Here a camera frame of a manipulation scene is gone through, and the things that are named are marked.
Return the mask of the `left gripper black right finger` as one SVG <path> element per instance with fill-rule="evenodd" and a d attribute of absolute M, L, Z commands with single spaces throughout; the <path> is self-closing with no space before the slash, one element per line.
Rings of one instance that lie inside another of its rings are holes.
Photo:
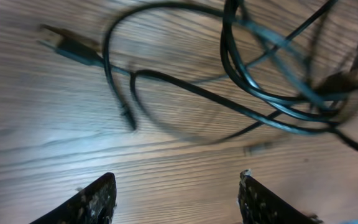
<path fill-rule="evenodd" d="M 237 197 L 242 222 L 246 224 L 319 224 L 315 214 L 301 213 L 252 177 L 251 170 L 240 173 Z"/>

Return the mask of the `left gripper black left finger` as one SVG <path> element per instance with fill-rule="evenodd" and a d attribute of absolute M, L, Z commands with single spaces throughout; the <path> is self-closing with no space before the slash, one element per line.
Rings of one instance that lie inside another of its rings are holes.
<path fill-rule="evenodd" d="M 30 224 L 111 224 L 116 195 L 115 175 L 107 172 Z"/>

